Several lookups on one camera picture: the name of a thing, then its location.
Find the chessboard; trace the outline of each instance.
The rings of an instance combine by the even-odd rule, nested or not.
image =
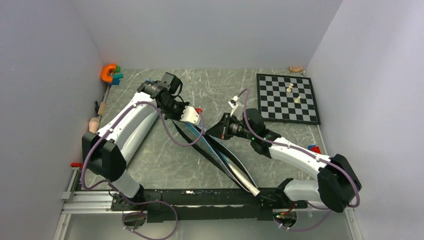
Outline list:
[[[257,74],[256,79],[258,110],[265,121],[321,124],[310,78]]]

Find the wall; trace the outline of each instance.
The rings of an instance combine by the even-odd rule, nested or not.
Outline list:
[[[104,88],[68,0],[0,3],[0,238],[48,240]]]
[[[424,2],[344,0],[306,73],[331,154],[362,182],[366,240],[422,239]]]
[[[342,0],[72,0],[124,68],[306,66]]]

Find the gray marble surface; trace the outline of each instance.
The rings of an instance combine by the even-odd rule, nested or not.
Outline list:
[[[137,88],[146,79],[161,80],[165,72],[183,81],[181,96],[191,106],[203,109],[204,124],[210,128],[222,114],[230,112],[228,101],[244,88],[250,89],[248,108],[257,108],[256,74],[293,75],[286,70],[272,69],[131,69],[123,70],[124,78],[110,89],[105,114],[100,126],[110,122],[131,100]],[[266,126],[280,133],[289,141],[307,147],[323,144],[316,125],[265,122]],[[177,130],[167,121],[174,138],[186,143]],[[243,162],[259,187],[276,187],[286,178],[307,180],[310,178],[299,169],[280,160],[257,154],[245,139],[233,137],[224,144]],[[192,147],[174,144],[166,135],[163,125],[156,121],[127,166],[128,172],[145,188],[236,188],[237,186],[212,163]],[[86,182],[92,185],[101,180],[87,172]],[[99,185],[97,189],[108,189]]]

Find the gray wall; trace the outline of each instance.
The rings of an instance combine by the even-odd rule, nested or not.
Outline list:
[[[0,2],[0,239],[52,239],[104,88],[68,0]]]
[[[362,181],[364,238],[423,239],[424,2],[344,0],[306,73],[331,154]]]
[[[72,0],[125,68],[306,66],[342,0]]]

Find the red and blue object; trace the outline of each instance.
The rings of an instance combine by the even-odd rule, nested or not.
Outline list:
[[[124,77],[120,71],[121,68],[115,63],[108,64],[101,71],[100,77],[109,86],[119,85],[121,78]]]
[[[307,146],[307,149],[314,152],[314,153],[321,154],[321,150],[320,150],[319,146],[309,145],[309,146]]]

